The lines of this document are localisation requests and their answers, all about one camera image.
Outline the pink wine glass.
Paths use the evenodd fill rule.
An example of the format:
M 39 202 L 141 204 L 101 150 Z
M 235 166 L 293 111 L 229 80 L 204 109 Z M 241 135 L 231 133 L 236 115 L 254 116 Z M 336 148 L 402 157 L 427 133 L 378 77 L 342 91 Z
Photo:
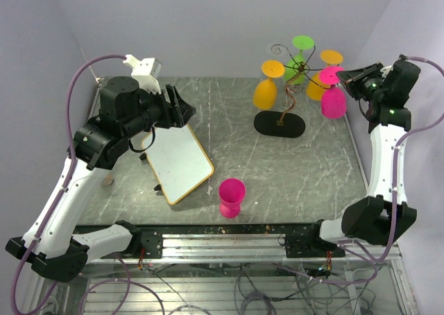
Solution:
M 219 185 L 219 212 L 227 219 L 237 217 L 246 195 L 245 184 L 237 178 L 228 178 Z
M 329 88 L 325 90 L 321 98 L 321 112 L 329 119 L 339 119 L 347 111 L 347 100 L 343 91 L 336 85 L 340 80 L 337 76 L 339 71 L 343 71 L 340 66 L 326 67 L 319 73 L 319 80 Z

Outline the pink wine glass front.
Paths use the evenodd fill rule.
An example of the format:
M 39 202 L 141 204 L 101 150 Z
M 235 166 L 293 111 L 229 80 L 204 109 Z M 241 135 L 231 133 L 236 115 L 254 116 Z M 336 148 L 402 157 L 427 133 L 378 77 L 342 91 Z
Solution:
M 227 219 L 237 217 L 246 195 L 245 184 L 237 178 L 228 178 L 219 185 L 219 212 Z

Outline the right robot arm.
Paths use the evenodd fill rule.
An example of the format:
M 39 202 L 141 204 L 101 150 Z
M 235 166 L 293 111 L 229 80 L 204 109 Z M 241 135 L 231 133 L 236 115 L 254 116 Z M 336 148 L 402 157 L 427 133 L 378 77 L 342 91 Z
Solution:
M 411 113 L 405 108 L 420 68 L 401 56 L 391 66 L 373 65 L 345 71 L 327 67 L 319 78 L 340 85 L 356 101 L 365 101 L 372 146 L 367 194 L 347 207 L 335 220 L 319 220 L 307 233 L 287 234 L 282 242 L 288 258 L 342 256 L 346 244 L 366 242 L 384 247 L 393 243 L 416 221 L 417 211 L 407 204 L 404 190 L 404 151 L 411 130 Z

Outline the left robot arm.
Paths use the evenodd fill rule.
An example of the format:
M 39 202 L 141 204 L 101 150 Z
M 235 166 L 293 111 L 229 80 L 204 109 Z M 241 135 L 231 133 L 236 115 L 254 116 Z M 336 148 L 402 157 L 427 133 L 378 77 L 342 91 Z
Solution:
M 23 259 L 38 275 L 56 282 L 73 280 L 91 261 L 112 253 L 136 256 L 143 232 L 120 220 L 108 228 L 74 234 L 78 220 L 95 189 L 127 151 L 131 139 L 155 128 L 182 128 L 196 114 L 174 85 L 156 92 L 129 76 L 116 76 L 98 89 L 100 109 L 74 135 L 58 184 L 34 223 L 6 251 Z

